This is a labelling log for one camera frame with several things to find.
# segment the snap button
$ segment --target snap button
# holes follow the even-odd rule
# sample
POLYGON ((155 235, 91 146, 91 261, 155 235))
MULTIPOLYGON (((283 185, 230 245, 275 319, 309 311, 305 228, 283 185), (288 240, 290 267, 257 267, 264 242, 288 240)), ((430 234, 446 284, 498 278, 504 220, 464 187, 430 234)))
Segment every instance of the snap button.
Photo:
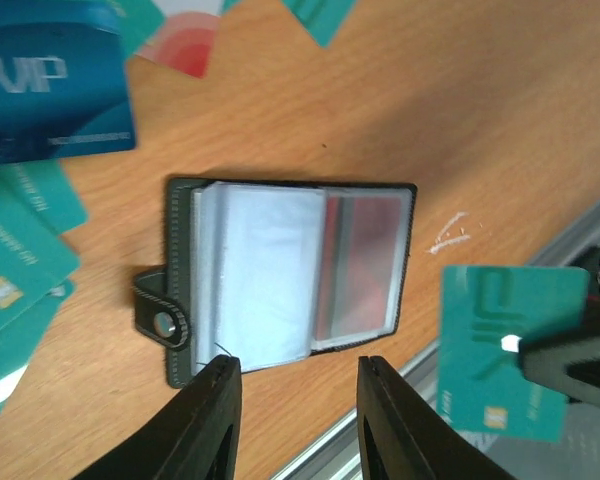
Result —
POLYGON ((153 327, 162 338, 169 338, 176 332, 176 324, 168 313, 160 312, 153 317, 153 327))

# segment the card wallet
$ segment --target card wallet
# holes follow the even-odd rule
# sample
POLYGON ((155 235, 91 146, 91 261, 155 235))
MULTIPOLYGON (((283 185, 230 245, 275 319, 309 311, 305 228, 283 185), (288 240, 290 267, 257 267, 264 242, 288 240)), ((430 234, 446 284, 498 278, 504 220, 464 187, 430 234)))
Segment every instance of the card wallet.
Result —
POLYGON ((168 383, 220 354, 249 372, 393 334, 415 199, 412 184, 171 179, 166 265, 133 285, 168 383))

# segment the black card holder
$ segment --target black card holder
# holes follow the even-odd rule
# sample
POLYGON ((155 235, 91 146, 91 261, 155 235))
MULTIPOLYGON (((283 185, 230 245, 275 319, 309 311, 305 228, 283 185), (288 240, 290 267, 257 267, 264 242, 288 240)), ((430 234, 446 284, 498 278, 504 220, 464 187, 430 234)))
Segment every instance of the black card holder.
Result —
MULTIPOLYGON (((143 335, 165 347, 166 376, 173 388, 182 388, 195 376, 192 368, 195 362, 196 339, 196 261, 192 258, 195 216, 192 212, 194 191, 208 187, 216 182, 234 182, 233 180, 177 177, 168 181, 164 213, 164 238, 166 264, 136 275, 133 279, 135 325, 143 335)), ((311 349, 310 354, 333 352, 368 343, 381 337, 392 335, 398 328, 400 317, 399 297, 407 270, 409 245, 415 207, 417 188, 413 184, 378 183, 327 183, 327 182, 256 182, 240 181, 240 185, 271 187, 303 187, 310 189, 395 189, 410 193, 407 235, 402 243, 404 258, 401 264, 398 303, 391 329, 373 338, 349 342, 337 346, 311 349)))

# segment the wooden surface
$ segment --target wooden surface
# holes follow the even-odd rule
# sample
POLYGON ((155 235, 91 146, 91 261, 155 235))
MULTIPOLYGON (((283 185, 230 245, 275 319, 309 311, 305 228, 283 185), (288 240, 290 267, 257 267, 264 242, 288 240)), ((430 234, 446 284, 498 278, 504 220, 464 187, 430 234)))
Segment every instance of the wooden surface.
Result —
POLYGON ((91 214, 68 236, 78 292, 0 417, 0 479, 68 478, 175 393, 129 288, 162 262, 169 174, 420 188, 399 332, 246 376, 241 479, 353 406, 359 355, 399 367, 434 338, 443 265, 522 263, 600 197, 600 0, 361 0, 327 50, 281 2, 245 0, 203 81, 138 59, 129 77, 138 150, 66 162, 91 214), (427 253, 459 211, 471 239, 427 253))

